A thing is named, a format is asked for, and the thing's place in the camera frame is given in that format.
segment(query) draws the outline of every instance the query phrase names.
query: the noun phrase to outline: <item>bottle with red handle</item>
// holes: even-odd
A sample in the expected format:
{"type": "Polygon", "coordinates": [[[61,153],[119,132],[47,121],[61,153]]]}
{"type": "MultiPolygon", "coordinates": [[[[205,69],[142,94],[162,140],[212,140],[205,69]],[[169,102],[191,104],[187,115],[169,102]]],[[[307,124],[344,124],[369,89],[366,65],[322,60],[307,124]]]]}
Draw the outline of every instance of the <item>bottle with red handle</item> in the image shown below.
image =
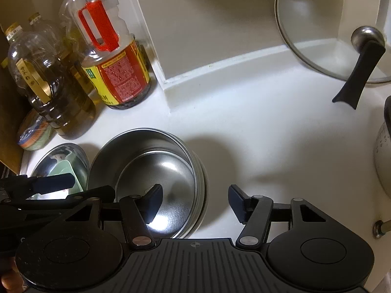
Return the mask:
{"type": "Polygon", "coordinates": [[[140,103],[150,89],[145,62],[111,0],[64,0],[59,15],[81,66],[114,109],[140,103]]]}

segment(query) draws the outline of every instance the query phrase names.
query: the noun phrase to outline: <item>green logo on label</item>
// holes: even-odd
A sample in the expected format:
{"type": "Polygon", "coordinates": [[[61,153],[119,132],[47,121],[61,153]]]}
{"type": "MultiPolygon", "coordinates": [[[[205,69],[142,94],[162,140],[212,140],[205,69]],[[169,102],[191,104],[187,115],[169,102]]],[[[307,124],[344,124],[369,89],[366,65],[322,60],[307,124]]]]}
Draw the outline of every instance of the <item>green logo on label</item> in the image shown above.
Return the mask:
{"type": "Polygon", "coordinates": [[[92,72],[92,70],[91,70],[90,68],[87,68],[87,69],[86,69],[86,73],[88,74],[88,76],[89,76],[91,79],[93,79],[93,78],[96,79],[94,73],[92,72]]]}

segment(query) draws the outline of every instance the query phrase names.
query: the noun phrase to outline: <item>pot lid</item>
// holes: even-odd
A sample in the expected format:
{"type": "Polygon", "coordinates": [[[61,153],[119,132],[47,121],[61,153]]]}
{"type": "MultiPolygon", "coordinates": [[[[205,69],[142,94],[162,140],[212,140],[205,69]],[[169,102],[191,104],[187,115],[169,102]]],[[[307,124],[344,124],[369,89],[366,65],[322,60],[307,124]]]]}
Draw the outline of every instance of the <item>pot lid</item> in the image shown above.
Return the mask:
{"type": "Polygon", "coordinates": [[[380,60],[373,61],[375,68],[366,80],[383,83],[391,80],[390,6],[391,0],[276,0],[275,12],[292,51],[310,67],[337,79],[348,80],[365,43],[376,41],[380,47],[373,51],[380,60]]]}

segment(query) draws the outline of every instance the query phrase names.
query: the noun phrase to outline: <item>white countertop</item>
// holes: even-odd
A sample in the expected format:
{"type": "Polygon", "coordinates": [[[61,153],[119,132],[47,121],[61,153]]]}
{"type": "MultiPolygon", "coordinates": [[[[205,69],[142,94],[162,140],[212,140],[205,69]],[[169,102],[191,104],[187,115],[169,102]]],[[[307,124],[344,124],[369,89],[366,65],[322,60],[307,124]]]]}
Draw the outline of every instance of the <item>white countertop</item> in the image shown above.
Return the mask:
{"type": "MultiPolygon", "coordinates": [[[[371,234],[376,220],[391,219],[391,199],[380,186],[372,151],[390,86],[366,88],[353,110],[331,101],[343,85],[339,80],[294,59],[275,72],[259,78],[245,77],[243,71],[236,83],[171,110],[156,86],[134,108],[104,107],[91,129],[73,142],[92,162],[107,141],[133,128],[158,128],[185,141],[208,176],[208,208],[192,238],[236,240],[243,226],[228,205],[231,184],[277,203],[304,198],[371,245],[375,265],[366,288],[372,290],[391,268],[391,233],[380,240],[371,234]]],[[[27,174],[48,150],[64,142],[55,136],[31,153],[27,174]]],[[[271,237],[278,229],[273,226],[271,237]]]]}

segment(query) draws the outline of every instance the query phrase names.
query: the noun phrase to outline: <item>plastic bottle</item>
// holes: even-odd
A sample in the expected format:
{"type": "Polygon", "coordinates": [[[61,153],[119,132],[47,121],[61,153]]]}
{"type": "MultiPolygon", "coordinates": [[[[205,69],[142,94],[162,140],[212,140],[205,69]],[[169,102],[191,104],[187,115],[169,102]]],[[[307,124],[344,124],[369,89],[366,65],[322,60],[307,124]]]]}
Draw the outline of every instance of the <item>plastic bottle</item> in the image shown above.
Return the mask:
{"type": "Polygon", "coordinates": [[[29,17],[29,22],[33,31],[40,33],[54,47],[60,61],[75,76],[85,93],[89,94],[94,87],[81,67],[77,55],[65,46],[65,36],[61,29],[53,21],[42,19],[38,12],[29,17]]]}
{"type": "Polygon", "coordinates": [[[145,98],[150,83],[136,41],[118,12],[110,0],[64,0],[59,15],[69,39],[79,28],[87,47],[75,45],[75,52],[103,101],[127,109],[145,98]]]}
{"type": "Polygon", "coordinates": [[[49,42],[17,23],[6,31],[8,67],[31,106],[65,139],[76,139],[92,125],[96,109],[49,42]]]}

